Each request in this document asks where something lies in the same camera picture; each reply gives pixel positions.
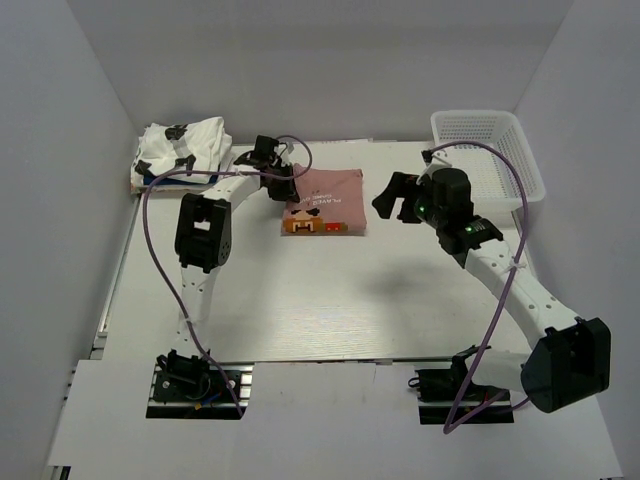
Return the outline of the pink t shirt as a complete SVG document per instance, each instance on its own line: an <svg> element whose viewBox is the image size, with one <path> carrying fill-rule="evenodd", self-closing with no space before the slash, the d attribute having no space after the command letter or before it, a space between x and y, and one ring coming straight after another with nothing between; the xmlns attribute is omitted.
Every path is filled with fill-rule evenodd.
<svg viewBox="0 0 640 480"><path fill-rule="evenodd" d="M362 236L367 220L361 169L310 169L294 180L299 200L288 201L282 236Z"/></svg>

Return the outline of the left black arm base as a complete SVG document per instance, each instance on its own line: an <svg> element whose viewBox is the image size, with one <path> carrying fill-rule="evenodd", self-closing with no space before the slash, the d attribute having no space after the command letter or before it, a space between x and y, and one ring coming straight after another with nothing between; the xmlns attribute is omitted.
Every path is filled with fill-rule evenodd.
<svg viewBox="0 0 640 480"><path fill-rule="evenodd" d="M156 358L146 417L239 420L248 406L251 382L250 366L219 371L203 357L172 350Z"/></svg>

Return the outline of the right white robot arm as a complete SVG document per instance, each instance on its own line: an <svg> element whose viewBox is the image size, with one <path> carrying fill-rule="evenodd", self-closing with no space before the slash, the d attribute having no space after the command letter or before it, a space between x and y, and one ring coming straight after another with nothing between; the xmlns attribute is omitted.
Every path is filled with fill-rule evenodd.
<svg viewBox="0 0 640 480"><path fill-rule="evenodd" d="M464 171L395 172L372 206L388 219L396 205L401 222L435 230L441 248L497 298L531 349L516 354L489 344L471 346L453 356L446 377L422 384L424 396L449 390L472 399L486 388L520 391L538 410L551 413L608 389L610 329L563 305L516 262L502 232L475 214Z"/></svg>

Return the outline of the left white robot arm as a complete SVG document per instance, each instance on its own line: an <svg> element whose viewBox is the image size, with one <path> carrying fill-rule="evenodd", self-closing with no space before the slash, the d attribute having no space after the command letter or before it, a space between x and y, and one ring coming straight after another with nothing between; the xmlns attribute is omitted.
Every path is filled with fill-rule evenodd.
<svg viewBox="0 0 640 480"><path fill-rule="evenodd" d="M252 150L241 154L231 169L218 174L202 193L181 200L174 248L181 267L181 316L177 335L182 344L207 358L204 334L210 319L214 286L232 248L232 214L250 196L264 189L277 202L297 201L294 167L288 159L291 135L259 135Z"/></svg>

